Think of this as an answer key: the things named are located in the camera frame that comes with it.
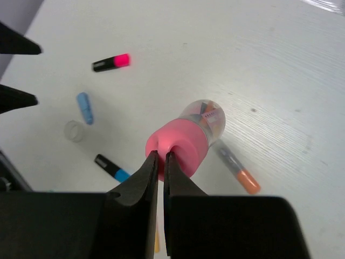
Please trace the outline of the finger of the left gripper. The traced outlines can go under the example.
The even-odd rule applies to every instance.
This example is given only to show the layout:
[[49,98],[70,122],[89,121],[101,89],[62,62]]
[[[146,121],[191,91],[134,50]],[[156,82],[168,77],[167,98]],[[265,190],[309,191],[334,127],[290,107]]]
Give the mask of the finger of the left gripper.
[[40,46],[18,32],[1,23],[0,54],[38,55]]
[[5,85],[0,86],[0,113],[38,105],[33,94],[17,90]]

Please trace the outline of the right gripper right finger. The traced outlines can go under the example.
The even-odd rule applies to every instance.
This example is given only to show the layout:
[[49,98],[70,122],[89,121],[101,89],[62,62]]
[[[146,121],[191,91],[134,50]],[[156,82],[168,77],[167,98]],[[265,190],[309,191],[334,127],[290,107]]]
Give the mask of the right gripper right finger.
[[170,258],[209,258],[212,254],[212,197],[182,171],[175,153],[164,164],[164,233]]

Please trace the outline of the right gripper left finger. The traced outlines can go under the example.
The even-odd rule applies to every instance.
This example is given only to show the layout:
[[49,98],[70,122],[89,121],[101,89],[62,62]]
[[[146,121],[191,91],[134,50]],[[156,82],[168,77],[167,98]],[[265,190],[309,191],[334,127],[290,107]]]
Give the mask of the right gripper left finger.
[[93,258],[153,258],[158,153],[152,151],[130,177],[106,193]]

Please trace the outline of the pink capped clear tube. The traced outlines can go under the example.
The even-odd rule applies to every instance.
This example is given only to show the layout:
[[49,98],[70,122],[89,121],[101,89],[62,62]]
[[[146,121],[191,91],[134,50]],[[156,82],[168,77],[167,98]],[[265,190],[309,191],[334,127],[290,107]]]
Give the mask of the pink capped clear tube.
[[165,157],[174,152],[182,171],[194,175],[210,146],[223,134],[226,117],[223,109],[212,100],[189,104],[180,116],[155,131],[147,140],[145,154],[157,151],[158,179],[164,180]]

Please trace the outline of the blue black highlighter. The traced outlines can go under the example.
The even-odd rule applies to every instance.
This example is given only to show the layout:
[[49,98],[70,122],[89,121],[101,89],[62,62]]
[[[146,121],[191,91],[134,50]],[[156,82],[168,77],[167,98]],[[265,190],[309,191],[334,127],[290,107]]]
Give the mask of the blue black highlighter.
[[131,176],[102,154],[98,154],[94,162],[119,183],[125,182]]

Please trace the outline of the pink black highlighter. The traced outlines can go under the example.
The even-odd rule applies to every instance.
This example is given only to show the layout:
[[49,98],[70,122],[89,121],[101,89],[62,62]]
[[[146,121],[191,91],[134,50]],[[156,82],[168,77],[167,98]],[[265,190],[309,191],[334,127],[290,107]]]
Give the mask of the pink black highlighter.
[[120,54],[114,57],[106,58],[92,64],[94,72],[103,72],[119,69],[130,65],[130,55],[128,53]]

